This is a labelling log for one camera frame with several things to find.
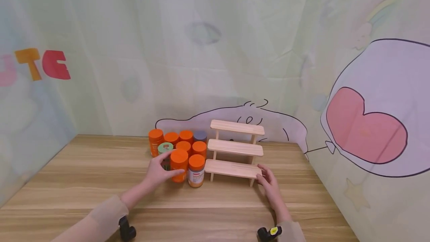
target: wooden table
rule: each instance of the wooden table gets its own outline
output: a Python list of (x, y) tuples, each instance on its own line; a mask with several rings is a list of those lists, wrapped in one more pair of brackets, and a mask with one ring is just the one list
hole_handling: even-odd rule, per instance
[[(257, 161), (274, 171), (307, 242), (358, 241), (296, 144), (260, 144)], [(0, 241), (50, 241), (138, 183), (150, 158), (146, 138), (78, 135), (0, 209)], [(135, 241), (257, 241), (258, 228), (274, 225), (262, 187), (215, 176), (198, 189), (167, 182), (145, 197), (129, 216)]]

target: wooden step rack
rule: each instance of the wooden step rack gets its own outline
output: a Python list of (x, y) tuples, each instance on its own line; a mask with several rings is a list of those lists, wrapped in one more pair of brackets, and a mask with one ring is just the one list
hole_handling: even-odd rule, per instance
[[(250, 179), (249, 186), (252, 187), (254, 180), (257, 179), (257, 174), (261, 175), (261, 169), (254, 165), (254, 158), (263, 156), (263, 147), (255, 143), (257, 143), (257, 136), (264, 135), (264, 128), (260, 125), (220, 120), (212, 120), (211, 128), (216, 130), (216, 138), (209, 139), (208, 149), (214, 152), (214, 156), (213, 159), (206, 160), (205, 166), (205, 172), (211, 174), (211, 182), (214, 179), (214, 174), (221, 174)], [(220, 140), (220, 130), (251, 134), (251, 143)], [(217, 160), (217, 152), (246, 156), (249, 158), (249, 163), (242, 164)]]

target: sleeve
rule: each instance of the sleeve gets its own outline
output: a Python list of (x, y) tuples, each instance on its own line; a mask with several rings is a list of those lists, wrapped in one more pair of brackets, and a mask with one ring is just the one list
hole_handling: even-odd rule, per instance
[(284, 221), (278, 226), (282, 228), (282, 233), (277, 237), (278, 242), (306, 242), (298, 222)]
[(52, 242), (105, 242), (119, 228), (119, 220), (128, 209), (118, 196), (113, 196), (93, 209)]

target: wooden shelf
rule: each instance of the wooden shelf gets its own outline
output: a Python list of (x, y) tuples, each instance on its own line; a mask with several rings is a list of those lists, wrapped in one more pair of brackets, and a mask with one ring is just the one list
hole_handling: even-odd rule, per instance
[(247, 179), (257, 179), (257, 174), (261, 175), (261, 169), (256, 165), (247, 165), (235, 162), (207, 159), (205, 172), (234, 177), (245, 177)]
[(246, 123), (238, 123), (232, 121), (212, 120), (211, 128), (217, 130), (225, 130), (231, 132), (240, 132), (252, 135), (264, 135), (264, 128), (260, 125), (248, 125)]
[(209, 139), (208, 149), (210, 151), (227, 152), (238, 155), (263, 156), (263, 147), (260, 145), (220, 139)]

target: orange letter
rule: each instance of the orange letter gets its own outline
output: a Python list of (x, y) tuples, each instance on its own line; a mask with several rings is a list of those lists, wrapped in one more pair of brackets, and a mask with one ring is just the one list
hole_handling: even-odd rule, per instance
[(0, 87), (11, 86), (16, 81), (16, 68), (12, 55), (5, 55), (2, 59), (5, 70), (0, 72)]
[(17, 50), (15, 56), (18, 63), (28, 64), (29, 72), (34, 81), (40, 81), (42, 79), (39, 70), (37, 70), (36, 63), (34, 63), (34, 61), (40, 59), (39, 51), (36, 48)]
[(57, 61), (65, 61), (64, 52), (59, 50), (47, 50), (43, 55), (42, 67), (45, 73), (51, 78), (59, 80), (70, 80), (70, 74), (65, 64)]

